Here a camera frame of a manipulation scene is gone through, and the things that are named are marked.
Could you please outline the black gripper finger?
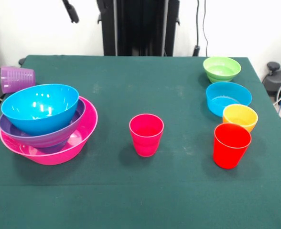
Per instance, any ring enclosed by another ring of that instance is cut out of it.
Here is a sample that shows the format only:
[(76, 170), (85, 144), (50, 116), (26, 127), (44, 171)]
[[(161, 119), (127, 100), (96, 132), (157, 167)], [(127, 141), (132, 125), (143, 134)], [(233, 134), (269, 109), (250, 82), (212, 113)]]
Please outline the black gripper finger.
[(64, 4), (64, 7), (69, 15), (69, 18), (71, 20), (72, 23), (79, 23), (79, 17), (78, 17), (78, 14), (74, 8), (73, 5), (71, 5), (69, 3), (68, 0), (62, 0), (63, 4)]

